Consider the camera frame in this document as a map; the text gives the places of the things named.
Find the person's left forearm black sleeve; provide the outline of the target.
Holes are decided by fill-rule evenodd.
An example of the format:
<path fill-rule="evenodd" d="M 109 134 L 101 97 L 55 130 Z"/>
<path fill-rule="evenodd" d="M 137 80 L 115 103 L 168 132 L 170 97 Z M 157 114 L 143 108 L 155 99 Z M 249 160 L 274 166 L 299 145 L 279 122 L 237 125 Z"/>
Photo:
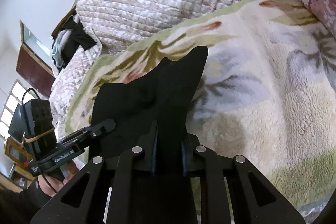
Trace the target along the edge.
<path fill-rule="evenodd" d="M 1 190 L 1 223 L 30 223 L 35 214 L 51 199 L 39 187 L 36 178 L 28 189 L 15 193 Z"/>

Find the person's left hand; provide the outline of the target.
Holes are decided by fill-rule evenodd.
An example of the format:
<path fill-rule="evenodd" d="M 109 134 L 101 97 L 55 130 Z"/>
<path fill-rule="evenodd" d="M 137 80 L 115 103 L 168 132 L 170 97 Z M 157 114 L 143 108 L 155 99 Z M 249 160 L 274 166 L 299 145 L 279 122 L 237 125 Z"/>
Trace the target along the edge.
<path fill-rule="evenodd" d="M 53 197 L 65 186 L 65 184 L 67 184 L 78 173 L 78 171 L 79 169 L 76 164 L 71 161 L 66 167 L 67 176 L 64 180 L 59 181 L 54 177 L 42 174 L 38 176 L 39 187 L 44 194 Z"/>

